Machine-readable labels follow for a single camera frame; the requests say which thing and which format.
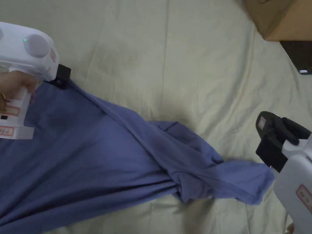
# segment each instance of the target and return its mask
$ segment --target purple fabric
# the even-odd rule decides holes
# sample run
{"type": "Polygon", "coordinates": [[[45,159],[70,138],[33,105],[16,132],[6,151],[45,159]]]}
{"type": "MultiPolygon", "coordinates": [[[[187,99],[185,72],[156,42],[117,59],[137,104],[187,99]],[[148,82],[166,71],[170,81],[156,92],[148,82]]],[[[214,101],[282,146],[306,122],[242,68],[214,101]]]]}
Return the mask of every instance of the purple fabric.
{"type": "Polygon", "coordinates": [[[43,84],[28,109],[33,140],[0,140],[0,233],[40,233],[174,194],[259,204],[265,164],[224,162],[178,122],[43,84]]]}

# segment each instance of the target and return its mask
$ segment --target brown box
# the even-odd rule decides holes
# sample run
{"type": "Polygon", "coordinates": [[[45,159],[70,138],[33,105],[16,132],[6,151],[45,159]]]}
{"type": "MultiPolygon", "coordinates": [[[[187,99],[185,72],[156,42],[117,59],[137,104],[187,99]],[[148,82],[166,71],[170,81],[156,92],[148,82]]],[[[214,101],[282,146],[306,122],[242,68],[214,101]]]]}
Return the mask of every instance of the brown box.
{"type": "Polygon", "coordinates": [[[312,41],[312,0],[243,0],[267,41],[312,41]]]}

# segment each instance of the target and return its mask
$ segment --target red label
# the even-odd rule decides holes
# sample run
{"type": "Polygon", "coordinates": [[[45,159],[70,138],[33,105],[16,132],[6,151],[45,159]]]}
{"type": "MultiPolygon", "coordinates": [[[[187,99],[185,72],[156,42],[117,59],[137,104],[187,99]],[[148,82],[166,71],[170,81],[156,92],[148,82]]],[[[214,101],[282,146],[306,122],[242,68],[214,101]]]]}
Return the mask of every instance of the red label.
{"type": "Polygon", "coordinates": [[[297,190],[297,196],[303,204],[312,212],[312,194],[304,185],[301,185],[297,190]]]}
{"type": "Polygon", "coordinates": [[[55,55],[55,53],[54,53],[54,51],[52,49],[51,49],[51,52],[50,52],[50,57],[53,60],[53,62],[55,63],[56,62],[56,55],[55,55]]]}
{"type": "Polygon", "coordinates": [[[3,114],[18,116],[21,109],[15,106],[6,106],[3,114]]]}
{"type": "Polygon", "coordinates": [[[0,135],[1,136],[13,136],[14,128],[7,126],[0,126],[0,135]]]}
{"type": "Polygon", "coordinates": [[[261,116],[259,123],[258,123],[258,127],[261,128],[261,130],[263,130],[265,124],[266,124],[266,120],[265,118],[261,116]]]}

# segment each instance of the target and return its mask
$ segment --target round button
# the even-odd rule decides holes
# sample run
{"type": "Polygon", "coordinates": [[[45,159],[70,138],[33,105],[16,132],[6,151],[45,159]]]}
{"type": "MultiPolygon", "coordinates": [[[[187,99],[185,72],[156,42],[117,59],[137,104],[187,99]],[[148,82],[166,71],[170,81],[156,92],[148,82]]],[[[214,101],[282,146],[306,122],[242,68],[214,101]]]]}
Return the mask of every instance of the round button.
{"type": "Polygon", "coordinates": [[[48,42],[38,34],[27,36],[24,39],[24,47],[26,52],[35,58],[43,58],[49,53],[48,42]]]}

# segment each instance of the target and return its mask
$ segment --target bed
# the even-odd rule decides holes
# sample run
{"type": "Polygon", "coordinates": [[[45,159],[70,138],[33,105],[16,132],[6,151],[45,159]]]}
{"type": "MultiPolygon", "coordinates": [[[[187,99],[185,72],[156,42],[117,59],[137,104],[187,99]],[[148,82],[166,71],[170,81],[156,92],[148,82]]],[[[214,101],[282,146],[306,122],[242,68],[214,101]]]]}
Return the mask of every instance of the bed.
{"type": "MultiPolygon", "coordinates": [[[[261,38],[240,0],[2,0],[0,21],[44,31],[80,87],[178,120],[224,159],[261,162],[263,110],[312,129],[310,76],[261,38]]],[[[290,222],[271,188],[259,206],[170,195],[47,233],[273,234],[290,222]]]]}

